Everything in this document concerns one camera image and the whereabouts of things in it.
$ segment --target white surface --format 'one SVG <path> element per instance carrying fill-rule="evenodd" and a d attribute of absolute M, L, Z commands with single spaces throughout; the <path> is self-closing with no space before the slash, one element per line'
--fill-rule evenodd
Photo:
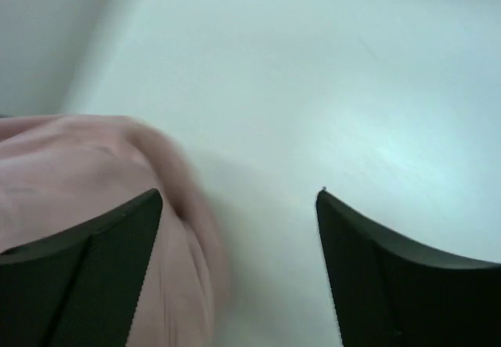
<path fill-rule="evenodd" d="M 0 114 L 54 114 L 106 0 L 0 0 Z"/>
<path fill-rule="evenodd" d="M 501 0 L 124 1 L 65 111 L 140 117 L 188 148 L 235 269 L 218 345 L 339 345 L 322 186 L 501 262 Z"/>

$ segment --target blurry fabric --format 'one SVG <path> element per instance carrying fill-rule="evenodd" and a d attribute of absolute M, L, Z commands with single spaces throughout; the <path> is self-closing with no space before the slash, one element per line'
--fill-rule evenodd
<path fill-rule="evenodd" d="M 151 188 L 164 209 L 127 346 L 205 346 L 227 298 L 228 267 L 214 216 L 175 144 L 128 117 L 0 120 L 0 252 Z"/>

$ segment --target pink fabric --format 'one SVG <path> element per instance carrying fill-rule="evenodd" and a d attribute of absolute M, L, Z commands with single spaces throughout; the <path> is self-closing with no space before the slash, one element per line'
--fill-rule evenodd
<path fill-rule="evenodd" d="M 0 251 L 151 188 L 164 210 L 128 347 L 198 347 L 228 290 L 214 217 L 172 142 L 127 117 L 0 119 Z"/>

